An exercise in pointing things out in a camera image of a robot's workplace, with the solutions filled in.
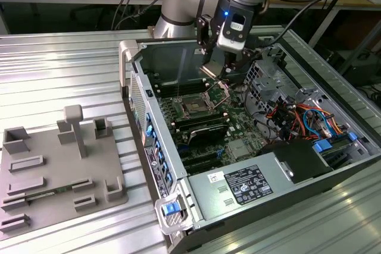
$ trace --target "circuit board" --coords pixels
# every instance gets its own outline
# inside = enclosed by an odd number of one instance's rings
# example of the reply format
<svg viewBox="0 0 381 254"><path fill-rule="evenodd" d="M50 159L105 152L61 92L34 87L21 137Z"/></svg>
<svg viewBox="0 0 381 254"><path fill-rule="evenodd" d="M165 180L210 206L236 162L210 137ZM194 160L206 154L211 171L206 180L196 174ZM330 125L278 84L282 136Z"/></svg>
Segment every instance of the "circuit board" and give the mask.
<svg viewBox="0 0 381 254"><path fill-rule="evenodd" d="M158 98L183 164L190 174L218 168L252 158L266 144L259 129L242 107L241 100L225 84L209 81L206 92ZM210 144L189 145L188 131L171 128L174 122L186 122L205 116L224 114L227 131Z"/></svg>

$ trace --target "metal workbench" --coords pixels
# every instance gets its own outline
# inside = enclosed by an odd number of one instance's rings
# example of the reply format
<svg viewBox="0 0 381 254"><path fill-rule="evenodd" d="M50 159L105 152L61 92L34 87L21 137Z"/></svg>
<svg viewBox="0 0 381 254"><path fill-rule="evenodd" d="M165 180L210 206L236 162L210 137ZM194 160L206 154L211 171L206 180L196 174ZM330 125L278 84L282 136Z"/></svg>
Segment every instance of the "metal workbench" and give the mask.
<svg viewBox="0 0 381 254"><path fill-rule="evenodd" d="M256 28L276 33L280 26ZM118 44L135 32L59 33L0 38L0 142L4 128L56 128L62 108L81 104L85 120L107 116L117 141L129 201L0 242L1 253L166 253L129 122L119 94ZM284 39L381 132L381 113L294 33ZM292 61L288 68L292 73ZM308 86L303 75L293 76ZM333 190L194 250L202 253L380 253L381 164Z"/></svg>

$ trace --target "blue latch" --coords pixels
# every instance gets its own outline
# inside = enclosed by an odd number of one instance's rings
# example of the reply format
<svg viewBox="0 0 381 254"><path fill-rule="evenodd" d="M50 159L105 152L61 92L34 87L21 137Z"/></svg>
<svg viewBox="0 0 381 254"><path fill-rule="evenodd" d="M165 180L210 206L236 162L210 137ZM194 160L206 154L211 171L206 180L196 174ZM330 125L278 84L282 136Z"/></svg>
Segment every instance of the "blue latch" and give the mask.
<svg viewBox="0 0 381 254"><path fill-rule="evenodd" d="M348 136L349 138L352 140L352 141L356 141L357 140L357 135L353 132L349 132L348 133Z"/></svg>
<svg viewBox="0 0 381 254"><path fill-rule="evenodd" d="M168 181L168 184L171 185L172 184L172 176L170 173L167 174L167 181Z"/></svg>
<svg viewBox="0 0 381 254"><path fill-rule="evenodd" d="M314 148L317 152L321 153L324 150L332 148L332 145L328 142L327 139L319 140L314 144Z"/></svg>
<svg viewBox="0 0 381 254"><path fill-rule="evenodd" d="M163 153L160 151L160 152L159 152L159 163L162 164L163 161L164 161L164 155L163 155Z"/></svg>
<svg viewBox="0 0 381 254"><path fill-rule="evenodd" d="M152 127L152 125L150 125L150 126L148 126L148 128L147 128L147 131L145 132L145 134L147 135L147 136L151 136L152 135L152 131L153 131L153 127Z"/></svg>
<svg viewBox="0 0 381 254"><path fill-rule="evenodd" d="M181 211L180 204L178 202L172 202L163 206L164 215L168 216L176 214Z"/></svg>

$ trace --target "motherboard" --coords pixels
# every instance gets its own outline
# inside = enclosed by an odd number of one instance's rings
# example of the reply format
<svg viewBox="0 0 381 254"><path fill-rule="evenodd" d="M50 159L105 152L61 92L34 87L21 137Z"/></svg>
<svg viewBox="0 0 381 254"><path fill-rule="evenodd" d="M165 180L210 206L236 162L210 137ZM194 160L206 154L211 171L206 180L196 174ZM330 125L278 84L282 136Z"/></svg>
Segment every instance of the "motherboard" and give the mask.
<svg viewBox="0 0 381 254"><path fill-rule="evenodd" d="M189 174L255 156L266 144L239 94L223 81L156 84L156 96Z"/></svg>

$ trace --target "power supply label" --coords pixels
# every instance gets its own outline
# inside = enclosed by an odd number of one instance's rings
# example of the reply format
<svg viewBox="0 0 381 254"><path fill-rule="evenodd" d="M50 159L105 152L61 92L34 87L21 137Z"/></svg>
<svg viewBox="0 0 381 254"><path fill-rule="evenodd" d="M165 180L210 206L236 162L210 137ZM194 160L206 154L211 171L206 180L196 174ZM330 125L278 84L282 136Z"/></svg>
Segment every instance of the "power supply label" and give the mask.
<svg viewBox="0 0 381 254"><path fill-rule="evenodd" d="M225 179L240 205L273 193L257 165L226 174Z"/></svg>
<svg viewBox="0 0 381 254"><path fill-rule="evenodd" d="M151 168L152 175L154 176L156 187L160 193L160 197L168 196L167 187L161 176L160 164L158 164L155 156L154 149L152 147L144 148L149 166Z"/></svg>

